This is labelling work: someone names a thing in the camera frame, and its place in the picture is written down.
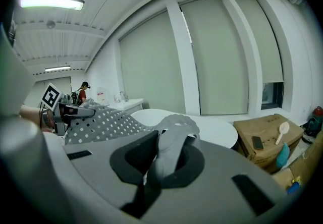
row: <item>yellow object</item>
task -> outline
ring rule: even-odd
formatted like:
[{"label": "yellow object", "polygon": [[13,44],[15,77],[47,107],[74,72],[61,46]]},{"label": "yellow object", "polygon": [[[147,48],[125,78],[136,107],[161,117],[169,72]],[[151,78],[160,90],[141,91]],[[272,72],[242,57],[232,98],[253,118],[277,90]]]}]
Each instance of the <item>yellow object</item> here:
[{"label": "yellow object", "polygon": [[297,176],[295,179],[293,179],[292,180],[292,183],[294,183],[294,182],[298,182],[299,185],[302,185],[302,183],[301,183],[301,176]]}]

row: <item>white counter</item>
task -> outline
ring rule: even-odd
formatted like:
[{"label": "white counter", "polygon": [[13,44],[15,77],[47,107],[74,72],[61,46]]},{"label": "white counter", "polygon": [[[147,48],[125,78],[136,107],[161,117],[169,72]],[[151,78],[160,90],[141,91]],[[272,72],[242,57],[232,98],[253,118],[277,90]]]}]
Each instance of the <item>white counter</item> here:
[{"label": "white counter", "polygon": [[138,99],[129,99],[127,102],[121,101],[120,103],[111,103],[107,105],[108,107],[120,110],[127,111],[128,114],[132,114],[136,111],[142,110],[143,98]]}]

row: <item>fluorescent light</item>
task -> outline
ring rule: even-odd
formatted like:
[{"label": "fluorescent light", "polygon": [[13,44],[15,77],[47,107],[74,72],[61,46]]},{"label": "fluorescent light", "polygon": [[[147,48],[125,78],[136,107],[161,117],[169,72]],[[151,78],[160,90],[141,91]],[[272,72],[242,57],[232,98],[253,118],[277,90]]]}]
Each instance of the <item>fluorescent light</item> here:
[{"label": "fluorescent light", "polygon": [[70,68],[71,66],[61,66],[61,67],[46,68],[45,71],[50,72],[50,71],[57,71],[57,70],[66,70]]},{"label": "fluorescent light", "polygon": [[20,0],[22,8],[27,7],[59,7],[80,11],[84,2],[77,0]]}]

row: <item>white column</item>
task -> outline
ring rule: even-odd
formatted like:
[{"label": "white column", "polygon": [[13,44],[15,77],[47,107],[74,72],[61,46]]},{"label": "white column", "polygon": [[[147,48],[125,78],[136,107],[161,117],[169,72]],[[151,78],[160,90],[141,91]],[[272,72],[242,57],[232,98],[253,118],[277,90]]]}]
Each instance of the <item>white column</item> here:
[{"label": "white column", "polygon": [[166,0],[180,62],[187,115],[200,115],[200,102],[195,60],[181,9],[175,0]]},{"label": "white column", "polygon": [[115,39],[112,41],[113,53],[115,54],[116,60],[116,71],[117,71],[117,83],[119,92],[125,91],[125,83],[123,81],[122,67],[121,67],[121,52],[120,52],[120,41]]},{"label": "white column", "polygon": [[258,47],[251,27],[237,2],[222,1],[237,28],[245,52],[249,78],[248,114],[254,118],[260,113],[262,100],[262,71]]}]

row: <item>cardboard box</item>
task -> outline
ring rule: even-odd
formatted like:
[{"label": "cardboard box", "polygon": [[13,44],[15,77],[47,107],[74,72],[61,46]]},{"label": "cardboard box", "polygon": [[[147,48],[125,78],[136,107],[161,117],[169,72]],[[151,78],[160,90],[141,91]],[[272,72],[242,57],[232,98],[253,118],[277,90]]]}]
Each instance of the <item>cardboard box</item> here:
[{"label": "cardboard box", "polygon": [[292,185],[292,180],[301,178],[301,185],[305,185],[313,175],[323,154],[323,131],[321,131],[313,144],[286,169],[272,175],[273,179],[284,189]]},{"label": "cardboard box", "polygon": [[280,185],[281,188],[287,190],[292,186],[292,181],[295,179],[290,168],[283,169],[276,174],[272,175],[272,178]]},{"label": "cardboard box", "polygon": [[[290,129],[287,134],[283,135],[280,143],[276,145],[275,142],[279,136],[279,126],[283,122],[288,122]],[[238,151],[242,151],[246,158],[269,173],[279,170],[276,167],[276,158],[281,152],[284,142],[289,146],[291,155],[304,132],[302,128],[279,114],[236,121],[233,126],[239,134],[238,141],[241,147]],[[261,138],[263,150],[254,149],[252,136]]]}]

